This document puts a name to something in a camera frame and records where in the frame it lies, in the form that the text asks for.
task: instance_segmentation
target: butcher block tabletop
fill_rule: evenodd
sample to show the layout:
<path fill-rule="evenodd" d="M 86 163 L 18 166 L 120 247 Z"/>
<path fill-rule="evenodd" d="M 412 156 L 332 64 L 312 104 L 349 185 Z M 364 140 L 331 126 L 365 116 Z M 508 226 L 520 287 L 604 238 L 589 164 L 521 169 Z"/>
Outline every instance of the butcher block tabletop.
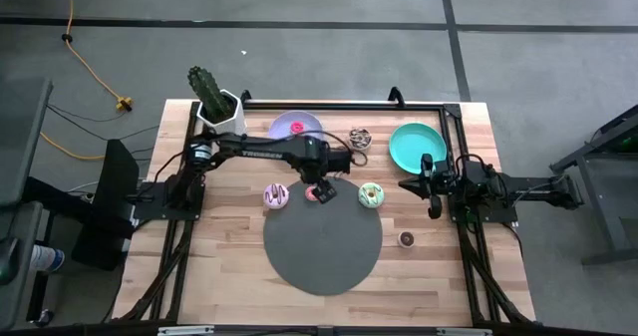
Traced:
<path fill-rule="evenodd" d="M 167 100 L 148 179 L 181 151 L 192 100 Z M 498 153 L 484 103 L 460 103 L 470 153 L 499 169 Z M 270 123 L 284 111 L 245 111 L 248 134 L 265 137 Z M 447 206 L 441 218 L 428 218 L 427 200 L 397 186 L 411 175 L 398 168 L 388 151 L 392 131 L 420 122 L 440 132 L 435 112 L 311 111 L 324 130 L 347 139 L 353 128 L 373 136 L 368 164 L 351 168 L 343 178 L 356 185 L 378 183 L 386 194 L 379 207 L 383 246 L 370 275 L 337 296 L 315 296 L 284 281 L 273 269 L 263 245 L 265 209 L 262 193 L 274 182 L 299 180 L 285 162 L 235 158 L 206 175 L 200 220 L 194 225 L 183 285 L 180 324 L 335 325 L 335 326 L 471 326 L 466 283 L 456 226 Z M 449 121 L 453 151 L 459 154 L 454 124 Z M 330 142 L 337 147 L 337 142 Z M 159 176 L 176 172 L 178 159 Z M 128 312 L 158 273 L 166 221 L 151 221 L 133 236 L 122 288 L 113 317 Z M 397 243 L 401 231 L 415 236 L 415 245 Z M 520 249 L 511 231 L 484 225 L 491 269 L 510 300 L 534 319 Z M 484 287 L 478 275 L 481 310 L 487 315 Z M 167 284 L 162 315 L 172 291 Z"/>

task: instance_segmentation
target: concrete floor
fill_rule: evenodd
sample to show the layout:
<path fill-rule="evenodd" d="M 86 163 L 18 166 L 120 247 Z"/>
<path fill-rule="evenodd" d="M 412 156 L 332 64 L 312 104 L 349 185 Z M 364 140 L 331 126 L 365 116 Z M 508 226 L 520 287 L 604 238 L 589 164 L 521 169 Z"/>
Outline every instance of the concrete floor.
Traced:
<path fill-rule="evenodd" d="M 637 24 L 636 0 L 453 0 L 459 23 Z M 0 13 L 66 17 L 67 0 L 0 0 Z M 445 22 L 442 0 L 76 0 L 84 17 L 246 21 Z M 0 75 L 48 76 L 51 103 L 94 118 L 114 100 L 60 40 L 63 27 L 0 26 Z M 108 124 L 108 137 L 156 125 L 163 101 L 192 98 L 189 67 L 260 99 L 384 100 L 399 86 L 409 100 L 458 101 L 447 32 L 254 29 L 75 28 L 74 46 L 135 111 Z M 487 102 L 503 170 L 550 175 L 547 166 L 638 101 L 638 35 L 461 33 L 473 101 Z M 76 153 L 105 144 L 47 114 L 43 131 Z M 155 133 L 127 140 L 151 147 Z M 78 162 L 42 141 L 32 175 L 59 188 L 97 180 L 100 163 Z M 604 248 L 590 207 L 518 207 L 531 295 L 552 326 L 638 333 L 638 262 L 587 267 Z M 59 234 L 72 240 L 72 226 Z M 118 272 L 74 268 L 64 276 L 57 324 L 102 319 Z M 101 285 L 100 297 L 83 290 Z"/>

